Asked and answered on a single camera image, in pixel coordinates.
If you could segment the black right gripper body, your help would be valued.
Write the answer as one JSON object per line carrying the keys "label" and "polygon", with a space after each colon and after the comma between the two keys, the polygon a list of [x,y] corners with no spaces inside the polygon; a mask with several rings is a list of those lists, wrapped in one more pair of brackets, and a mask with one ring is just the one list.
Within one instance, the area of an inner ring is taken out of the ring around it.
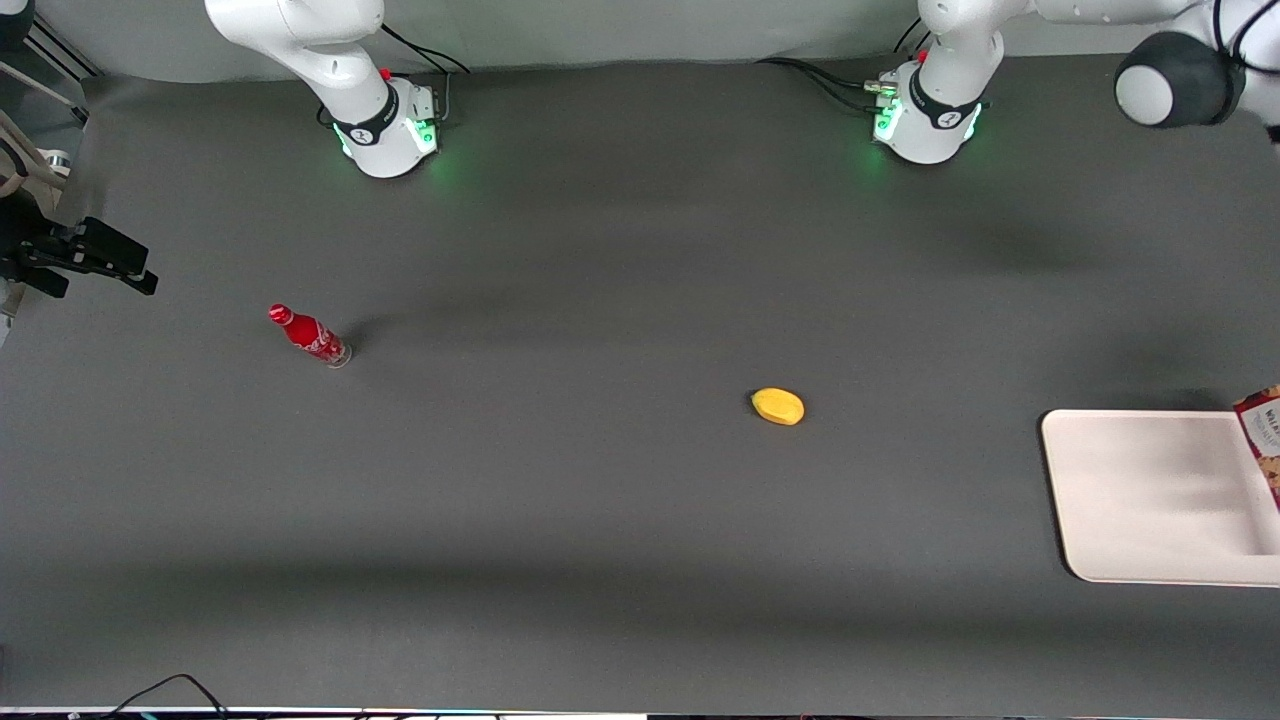
{"label": "black right gripper body", "polygon": [[65,227],[49,220],[23,188],[1,199],[3,269],[61,266],[76,259]]}

